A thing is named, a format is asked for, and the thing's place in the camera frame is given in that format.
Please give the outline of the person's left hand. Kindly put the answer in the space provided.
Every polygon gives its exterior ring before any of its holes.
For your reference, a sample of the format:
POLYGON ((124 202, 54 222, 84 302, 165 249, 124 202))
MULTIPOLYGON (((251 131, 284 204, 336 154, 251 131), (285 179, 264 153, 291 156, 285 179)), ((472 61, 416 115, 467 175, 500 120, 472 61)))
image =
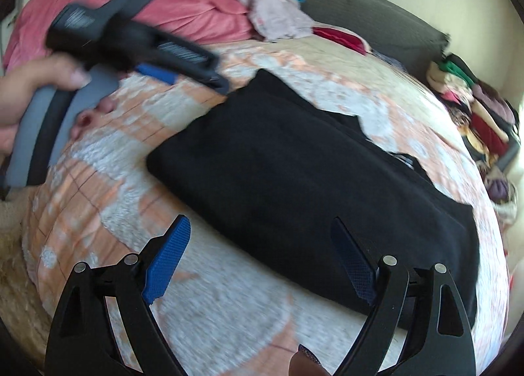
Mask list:
POLYGON ((54 53, 16 67, 1 77, 1 159, 12 153, 20 120, 35 92, 42 87, 76 91, 87 86, 91 76, 69 55, 54 53))

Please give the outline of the person's right hand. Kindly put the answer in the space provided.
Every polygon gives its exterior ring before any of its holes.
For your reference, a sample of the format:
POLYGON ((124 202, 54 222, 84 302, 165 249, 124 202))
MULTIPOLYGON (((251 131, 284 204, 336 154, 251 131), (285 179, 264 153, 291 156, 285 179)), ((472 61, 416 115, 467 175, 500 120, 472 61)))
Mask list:
POLYGON ((289 376, 329 376, 316 355, 299 344, 297 352, 290 359, 289 376))

